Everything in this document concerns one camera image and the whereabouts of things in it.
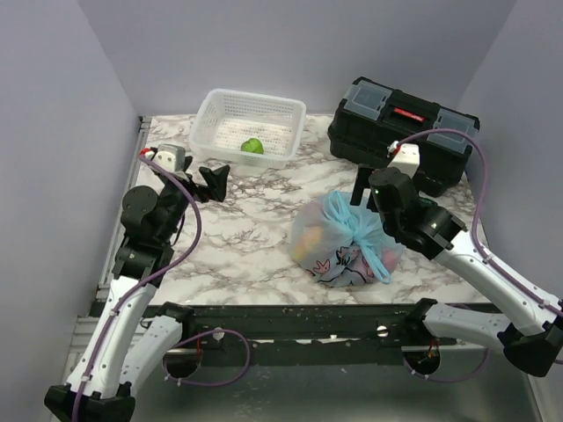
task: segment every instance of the plastic bag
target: plastic bag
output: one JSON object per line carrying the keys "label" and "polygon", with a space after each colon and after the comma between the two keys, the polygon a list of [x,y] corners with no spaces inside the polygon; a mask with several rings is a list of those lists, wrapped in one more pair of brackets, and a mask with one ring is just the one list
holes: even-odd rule
{"label": "plastic bag", "polygon": [[290,256],[330,287],[391,283],[405,247],[387,236],[378,213],[350,205],[350,193],[334,191],[312,200],[296,215]]}

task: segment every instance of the black base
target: black base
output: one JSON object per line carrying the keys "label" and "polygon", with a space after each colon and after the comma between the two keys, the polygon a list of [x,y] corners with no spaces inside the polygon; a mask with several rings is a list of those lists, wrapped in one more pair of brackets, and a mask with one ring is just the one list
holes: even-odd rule
{"label": "black base", "polygon": [[[79,422],[129,422],[135,410],[135,398],[128,393],[128,386],[121,386],[118,396],[99,399],[82,397],[78,408]],[[72,420],[72,408],[76,393],[69,385],[50,387],[45,395],[45,405],[62,422]]]}
{"label": "black base", "polygon": [[503,353],[515,367],[532,376],[546,376],[563,347],[563,320],[545,323],[544,332],[524,337],[513,324],[499,333]]}
{"label": "black base", "polygon": [[[402,365],[401,346],[428,346],[431,339],[414,326],[420,306],[423,305],[237,305],[190,308],[194,312],[196,332],[222,327],[238,331],[250,339],[251,365],[316,366],[361,363]],[[91,316],[99,317],[103,307],[103,302],[95,302]],[[499,312],[490,303],[468,303],[468,308],[480,312]],[[148,307],[143,316],[155,317],[161,309],[158,306]],[[377,331],[377,327],[382,326],[387,329],[384,336]],[[321,341],[331,335],[358,340],[328,344]],[[270,339],[274,343],[253,341],[258,339]],[[311,344],[302,345],[296,339],[311,339]],[[245,348],[238,338],[226,335],[220,341],[212,337],[205,340],[205,344],[201,345],[203,366],[237,367],[245,361]],[[456,340],[452,338],[440,341],[445,346],[455,343]],[[195,345],[186,347],[193,348],[191,352],[194,352]]]}

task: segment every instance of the green object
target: green object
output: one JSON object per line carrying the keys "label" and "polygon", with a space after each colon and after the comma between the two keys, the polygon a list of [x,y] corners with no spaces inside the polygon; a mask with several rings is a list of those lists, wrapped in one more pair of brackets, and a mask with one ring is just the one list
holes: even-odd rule
{"label": "green object", "polygon": [[434,205],[438,205],[435,200],[430,200],[428,198],[420,198],[420,203],[427,207],[433,207]]}
{"label": "green object", "polygon": [[244,152],[252,152],[254,154],[264,154],[264,147],[258,138],[250,138],[248,141],[243,142],[240,150]]}

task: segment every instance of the bag handle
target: bag handle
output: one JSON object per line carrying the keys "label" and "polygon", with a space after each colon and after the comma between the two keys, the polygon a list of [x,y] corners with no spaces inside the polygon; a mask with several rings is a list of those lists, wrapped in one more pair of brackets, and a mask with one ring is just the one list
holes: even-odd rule
{"label": "bag handle", "polygon": [[355,243],[360,246],[363,257],[373,271],[374,275],[384,284],[391,283],[391,275],[385,268],[381,259],[374,252],[379,244],[369,239],[369,235],[379,229],[379,225],[375,222],[361,225],[358,217],[350,212],[349,205],[346,203],[342,195],[338,191],[330,192],[323,204],[326,210],[326,218],[332,222],[337,222],[347,226],[352,231],[352,237]]}

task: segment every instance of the white wall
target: white wall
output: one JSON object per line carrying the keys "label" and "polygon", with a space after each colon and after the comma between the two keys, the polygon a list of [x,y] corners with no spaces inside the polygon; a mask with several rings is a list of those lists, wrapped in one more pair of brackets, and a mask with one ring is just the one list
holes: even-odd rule
{"label": "white wall", "polygon": [[138,119],[76,0],[0,3],[0,420],[48,420]]}
{"label": "white wall", "polygon": [[139,113],[214,88],[332,113],[358,76],[456,106],[515,0],[79,0]]}
{"label": "white wall", "polygon": [[[563,297],[562,41],[560,0],[519,0],[460,106],[481,118],[481,139],[490,163],[483,215],[489,243],[515,269],[559,297]],[[472,160],[469,171],[479,182],[477,160]],[[553,402],[563,410],[563,368],[554,368],[548,381]]]}

